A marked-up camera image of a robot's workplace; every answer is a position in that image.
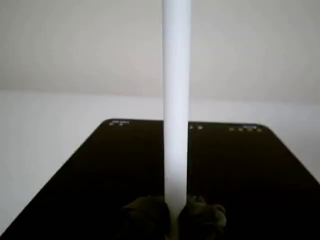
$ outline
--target white wall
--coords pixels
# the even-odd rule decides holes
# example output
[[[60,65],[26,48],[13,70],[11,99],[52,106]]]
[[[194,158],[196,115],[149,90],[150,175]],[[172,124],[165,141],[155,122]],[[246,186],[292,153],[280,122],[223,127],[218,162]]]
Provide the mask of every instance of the white wall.
[[[100,122],[162,117],[160,98],[0,91],[0,234]],[[320,179],[320,106],[193,101],[190,120],[265,124]]]
[[[320,104],[320,1],[193,0],[191,96]],[[0,89],[161,97],[161,0],[0,0]]]

